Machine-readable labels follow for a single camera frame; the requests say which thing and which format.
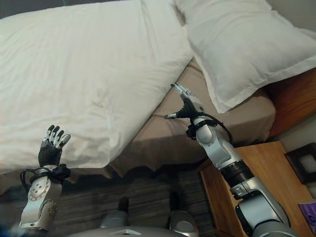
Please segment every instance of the purple object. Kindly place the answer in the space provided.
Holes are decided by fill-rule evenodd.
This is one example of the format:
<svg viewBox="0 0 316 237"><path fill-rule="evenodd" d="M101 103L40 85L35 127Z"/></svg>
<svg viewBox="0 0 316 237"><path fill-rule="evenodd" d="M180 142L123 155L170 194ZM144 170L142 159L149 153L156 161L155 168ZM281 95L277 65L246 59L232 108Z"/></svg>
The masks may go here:
<svg viewBox="0 0 316 237"><path fill-rule="evenodd" d="M298 204L311 230L316 234L316 200Z"/></svg>

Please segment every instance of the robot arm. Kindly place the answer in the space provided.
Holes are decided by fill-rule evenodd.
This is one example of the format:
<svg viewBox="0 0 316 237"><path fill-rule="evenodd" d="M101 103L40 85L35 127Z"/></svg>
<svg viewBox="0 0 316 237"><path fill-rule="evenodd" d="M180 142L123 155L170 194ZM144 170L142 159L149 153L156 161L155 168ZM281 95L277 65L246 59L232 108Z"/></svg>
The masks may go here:
<svg viewBox="0 0 316 237"><path fill-rule="evenodd" d="M203 111L200 100L187 88L177 83L172 86L179 92L184 107L177 113L166 115L165 118L190 118L191 125L187 134L205 149L209 159L229 184L234 198L243 199L236 207L236 213L244 231L254 237L297 237L290 228L289 219L282 206L261 180L252 174L216 125L227 131L232 142L229 131L221 122Z"/></svg>
<svg viewBox="0 0 316 237"><path fill-rule="evenodd" d="M59 126L51 126L45 133L39 151L40 168L24 170L21 181L28 190L28 202L25 206L19 228L32 233L48 231L57 212L56 201L60 197L63 181L70 176L65 164L59 165L62 148L70 139L64 131L56 136ZM31 172L31 185L26 182L26 173Z"/></svg>

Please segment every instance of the picture frame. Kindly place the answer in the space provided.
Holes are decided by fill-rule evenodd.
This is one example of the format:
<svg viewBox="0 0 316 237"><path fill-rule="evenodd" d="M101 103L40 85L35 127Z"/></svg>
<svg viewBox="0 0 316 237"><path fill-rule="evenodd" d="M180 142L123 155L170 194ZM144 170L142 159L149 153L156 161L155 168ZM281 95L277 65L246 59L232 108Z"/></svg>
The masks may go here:
<svg viewBox="0 0 316 237"><path fill-rule="evenodd" d="M304 158L313 157L316 167L316 143L310 143L284 154L302 184L316 181L316 170L308 171L303 165Z"/></svg>

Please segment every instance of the wooden headboard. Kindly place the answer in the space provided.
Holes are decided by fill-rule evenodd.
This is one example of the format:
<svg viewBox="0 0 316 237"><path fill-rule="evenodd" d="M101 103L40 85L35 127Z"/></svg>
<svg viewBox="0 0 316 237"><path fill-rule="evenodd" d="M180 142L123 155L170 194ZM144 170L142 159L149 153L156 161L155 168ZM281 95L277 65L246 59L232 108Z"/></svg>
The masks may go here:
<svg viewBox="0 0 316 237"><path fill-rule="evenodd" d="M269 137L280 135L316 113L316 68L264 88L276 108Z"/></svg>

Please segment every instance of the wooden nightstand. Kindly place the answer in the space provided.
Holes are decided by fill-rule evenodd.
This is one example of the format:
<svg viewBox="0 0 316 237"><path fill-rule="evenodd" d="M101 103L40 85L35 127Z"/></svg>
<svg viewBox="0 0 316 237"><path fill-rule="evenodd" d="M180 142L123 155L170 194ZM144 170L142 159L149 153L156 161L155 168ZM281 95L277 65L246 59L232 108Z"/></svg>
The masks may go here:
<svg viewBox="0 0 316 237"><path fill-rule="evenodd" d="M301 237L314 237L297 203L312 198L307 187L300 183L284 157L280 142L237 148L244 162L258 176L287 212L292 228ZM200 166L200 174L220 237L246 237L235 213L237 201L230 193L220 172L207 160Z"/></svg>

